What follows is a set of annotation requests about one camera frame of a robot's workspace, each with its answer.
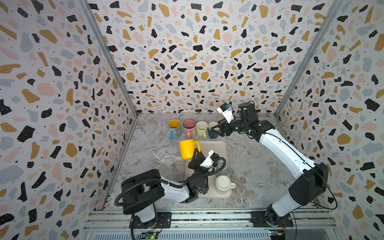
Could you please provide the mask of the dark green mug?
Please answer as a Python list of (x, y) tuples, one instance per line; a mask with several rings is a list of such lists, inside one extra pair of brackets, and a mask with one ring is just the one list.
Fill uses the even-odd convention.
[(216, 139), (219, 134), (217, 134), (214, 130), (213, 130), (213, 127), (217, 126), (218, 125), (218, 122), (210, 122), (208, 124), (208, 136), (211, 140), (214, 140)]

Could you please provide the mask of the blue butterfly mug yellow inside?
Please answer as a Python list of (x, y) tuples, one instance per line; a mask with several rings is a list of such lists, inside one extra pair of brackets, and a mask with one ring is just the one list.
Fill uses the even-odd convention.
[(168, 123), (169, 131), (167, 137), (169, 140), (178, 139), (182, 135), (181, 123), (179, 120), (171, 120)]

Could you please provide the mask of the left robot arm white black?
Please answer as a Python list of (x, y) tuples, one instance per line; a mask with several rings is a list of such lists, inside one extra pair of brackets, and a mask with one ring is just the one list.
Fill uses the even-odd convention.
[(205, 195), (210, 189), (209, 177), (221, 172), (227, 166), (227, 160), (214, 151), (205, 156), (194, 149), (188, 168), (193, 174), (182, 182), (172, 182), (161, 176), (159, 170), (152, 169), (131, 177), (121, 184), (122, 192), (115, 198), (114, 205), (123, 208), (125, 215), (131, 215), (132, 221), (141, 221), (151, 227), (159, 217), (155, 202), (161, 198), (189, 204)]

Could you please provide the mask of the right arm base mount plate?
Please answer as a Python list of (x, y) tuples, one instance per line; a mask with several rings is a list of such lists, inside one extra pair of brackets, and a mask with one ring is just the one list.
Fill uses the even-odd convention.
[(290, 215), (279, 217), (272, 211), (252, 211), (250, 222), (254, 228), (282, 228), (293, 227), (294, 223)]

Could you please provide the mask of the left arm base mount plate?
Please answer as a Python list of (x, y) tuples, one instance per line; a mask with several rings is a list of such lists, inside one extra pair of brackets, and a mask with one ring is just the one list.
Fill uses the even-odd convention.
[(140, 211), (131, 217), (130, 229), (169, 229), (172, 213), (157, 211)]

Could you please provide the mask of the light green mug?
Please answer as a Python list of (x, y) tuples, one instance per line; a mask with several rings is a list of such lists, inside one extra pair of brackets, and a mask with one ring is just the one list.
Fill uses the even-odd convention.
[(196, 131), (200, 139), (205, 139), (208, 135), (208, 124), (204, 121), (197, 122)]

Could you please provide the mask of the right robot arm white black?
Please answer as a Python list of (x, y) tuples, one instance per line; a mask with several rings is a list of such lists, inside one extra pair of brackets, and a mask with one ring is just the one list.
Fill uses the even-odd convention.
[(266, 222), (277, 227), (292, 211), (309, 204), (323, 194), (327, 188), (329, 169), (325, 164), (316, 164), (286, 141), (267, 120), (260, 120), (254, 102), (239, 104), (239, 117), (233, 115), (230, 104), (224, 103), (217, 111), (223, 119), (213, 127), (221, 137), (233, 132), (246, 134), (272, 151), (293, 174), (295, 182), (289, 192), (267, 207)]

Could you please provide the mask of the pink patterned mug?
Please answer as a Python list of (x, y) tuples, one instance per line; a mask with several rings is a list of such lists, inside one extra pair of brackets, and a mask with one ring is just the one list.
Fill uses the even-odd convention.
[(196, 122), (192, 119), (183, 122), (183, 128), (187, 139), (193, 139), (196, 134)]

